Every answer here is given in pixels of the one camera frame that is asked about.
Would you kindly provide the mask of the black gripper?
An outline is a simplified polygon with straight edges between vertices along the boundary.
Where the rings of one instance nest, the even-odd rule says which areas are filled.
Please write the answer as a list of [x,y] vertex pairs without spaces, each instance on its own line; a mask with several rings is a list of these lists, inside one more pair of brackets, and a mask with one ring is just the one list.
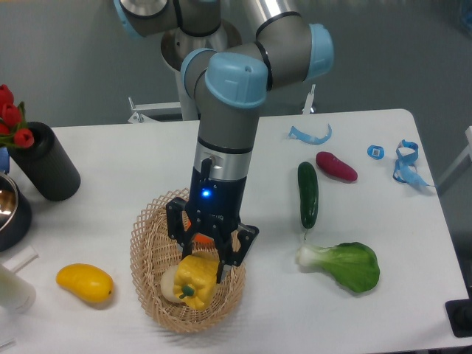
[[[231,267],[239,267],[259,235],[256,226],[240,223],[240,208],[246,178],[234,181],[211,177],[215,158],[207,157],[192,172],[190,197],[175,197],[166,204],[168,237],[177,242],[181,260],[192,254],[193,239],[202,234],[214,240],[218,251],[216,283],[221,283]],[[184,211],[190,219],[185,229]]]

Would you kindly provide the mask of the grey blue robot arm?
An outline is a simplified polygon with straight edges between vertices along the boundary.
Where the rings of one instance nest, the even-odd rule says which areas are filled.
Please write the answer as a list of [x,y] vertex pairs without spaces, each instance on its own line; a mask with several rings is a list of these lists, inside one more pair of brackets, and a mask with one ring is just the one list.
[[166,206],[167,228],[184,256],[196,235],[218,251],[217,280],[239,266],[258,235],[240,220],[260,108],[267,93],[330,71],[333,41],[321,24],[310,24],[292,1],[245,1],[255,39],[221,15],[219,1],[116,1],[122,25],[132,34],[162,34],[161,51],[179,77],[186,119],[199,129],[190,196]]

